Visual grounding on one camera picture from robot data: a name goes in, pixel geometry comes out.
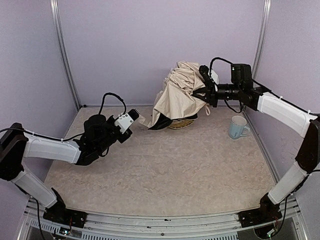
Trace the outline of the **beige folding umbrella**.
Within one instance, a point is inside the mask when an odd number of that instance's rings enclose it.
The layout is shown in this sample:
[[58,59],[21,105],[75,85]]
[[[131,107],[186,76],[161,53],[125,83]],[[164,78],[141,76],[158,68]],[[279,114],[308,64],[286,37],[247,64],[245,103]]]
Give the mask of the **beige folding umbrella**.
[[149,130],[168,128],[173,120],[197,119],[205,108],[210,115],[209,104],[194,98],[194,90],[205,87],[197,62],[179,61],[163,80],[162,90],[156,95],[151,118],[140,116],[138,122]]

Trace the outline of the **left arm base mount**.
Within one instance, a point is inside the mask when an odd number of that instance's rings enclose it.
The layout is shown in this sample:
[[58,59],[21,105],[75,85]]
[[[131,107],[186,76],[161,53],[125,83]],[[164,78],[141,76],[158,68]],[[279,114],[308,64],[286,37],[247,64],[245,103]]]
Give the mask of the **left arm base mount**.
[[83,229],[87,215],[88,214],[84,211],[66,208],[64,205],[60,205],[57,202],[52,207],[45,209],[43,218],[54,223]]

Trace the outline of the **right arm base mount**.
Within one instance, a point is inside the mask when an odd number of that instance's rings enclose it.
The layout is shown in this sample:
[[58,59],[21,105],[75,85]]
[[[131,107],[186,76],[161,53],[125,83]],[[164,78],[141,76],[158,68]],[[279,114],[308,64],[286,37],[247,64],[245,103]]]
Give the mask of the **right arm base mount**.
[[242,228],[272,222],[275,221],[276,218],[281,219],[282,216],[279,205],[274,205],[273,203],[261,203],[258,208],[244,210],[238,213]]

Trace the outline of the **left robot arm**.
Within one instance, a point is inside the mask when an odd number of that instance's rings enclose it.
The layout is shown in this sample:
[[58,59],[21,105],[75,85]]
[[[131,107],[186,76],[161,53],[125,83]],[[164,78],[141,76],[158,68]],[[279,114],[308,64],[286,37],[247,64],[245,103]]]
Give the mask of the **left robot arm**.
[[14,123],[3,130],[0,139],[0,178],[14,183],[47,209],[64,208],[59,194],[23,165],[23,159],[42,158],[88,166],[107,155],[115,142],[125,142],[132,134],[130,126],[136,119],[130,113],[117,118],[95,114],[84,122],[84,132],[72,139],[41,136]]

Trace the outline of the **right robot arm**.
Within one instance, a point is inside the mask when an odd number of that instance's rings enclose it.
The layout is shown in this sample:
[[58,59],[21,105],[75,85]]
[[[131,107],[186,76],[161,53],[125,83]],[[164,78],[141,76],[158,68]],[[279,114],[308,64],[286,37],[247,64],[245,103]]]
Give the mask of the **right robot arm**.
[[273,93],[269,88],[252,78],[251,66],[234,63],[230,65],[231,83],[218,84],[212,71],[201,65],[198,69],[204,87],[193,92],[193,96],[216,107],[219,100],[239,101],[254,111],[268,115],[297,132],[302,144],[292,167],[261,200],[261,207],[279,205],[288,197],[320,163],[320,117],[290,103]]

